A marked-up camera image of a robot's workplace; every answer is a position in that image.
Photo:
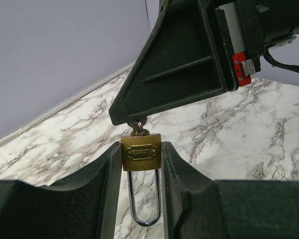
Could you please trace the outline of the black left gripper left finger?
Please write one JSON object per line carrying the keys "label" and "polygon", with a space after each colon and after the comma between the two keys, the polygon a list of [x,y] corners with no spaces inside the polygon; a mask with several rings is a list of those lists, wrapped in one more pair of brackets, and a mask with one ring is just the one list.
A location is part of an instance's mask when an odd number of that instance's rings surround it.
{"label": "black left gripper left finger", "polygon": [[121,145],[49,186],[0,180],[0,239],[111,239],[122,172]]}

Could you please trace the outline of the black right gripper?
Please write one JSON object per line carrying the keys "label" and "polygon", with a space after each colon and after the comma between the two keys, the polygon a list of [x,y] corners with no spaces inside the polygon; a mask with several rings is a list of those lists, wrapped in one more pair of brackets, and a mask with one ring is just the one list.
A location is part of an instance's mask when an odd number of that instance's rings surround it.
{"label": "black right gripper", "polygon": [[165,0],[114,99],[113,125],[248,85],[265,45],[254,0]]}

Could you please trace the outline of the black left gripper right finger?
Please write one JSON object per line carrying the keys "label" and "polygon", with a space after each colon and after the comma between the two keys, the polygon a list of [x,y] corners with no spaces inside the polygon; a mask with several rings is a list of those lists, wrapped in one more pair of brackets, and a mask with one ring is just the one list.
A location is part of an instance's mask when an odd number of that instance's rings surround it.
{"label": "black left gripper right finger", "polygon": [[161,148],[167,239],[299,239],[299,181],[211,180]]}

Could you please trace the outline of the small brass long-shackle padlock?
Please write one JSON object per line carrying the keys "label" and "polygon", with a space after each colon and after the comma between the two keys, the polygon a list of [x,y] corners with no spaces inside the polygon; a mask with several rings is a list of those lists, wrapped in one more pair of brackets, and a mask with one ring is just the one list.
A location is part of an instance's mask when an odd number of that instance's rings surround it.
{"label": "small brass long-shackle padlock", "polygon": [[[123,136],[123,170],[127,172],[131,215],[141,227],[154,225],[161,217],[160,173],[162,140],[159,133],[138,136]],[[153,170],[155,173],[156,215],[151,221],[142,221],[137,216],[133,172]]]}

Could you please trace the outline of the single small silver key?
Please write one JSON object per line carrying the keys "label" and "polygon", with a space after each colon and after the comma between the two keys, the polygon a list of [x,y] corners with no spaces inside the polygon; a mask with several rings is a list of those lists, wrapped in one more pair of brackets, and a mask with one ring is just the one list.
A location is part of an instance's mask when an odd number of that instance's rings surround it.
{"label": "single small silver key", "polygon": [[140,119],[127,122],[128,126],[133,129],[132,132],[130,133],[130,136],[149,135],[150,132],[144,128],[147,121],[148,121],[147,117],[142,117]]}

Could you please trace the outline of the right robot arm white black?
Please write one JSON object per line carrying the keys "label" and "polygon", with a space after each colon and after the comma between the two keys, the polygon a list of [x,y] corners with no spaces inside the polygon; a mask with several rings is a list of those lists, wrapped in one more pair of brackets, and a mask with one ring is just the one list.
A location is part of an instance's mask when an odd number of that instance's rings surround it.
{"label": "right robot arm white black", "polygon": [[299,0],[162,0],[155,26],[113,101],[113,125],[250,84],[260,58],[299,34]]}

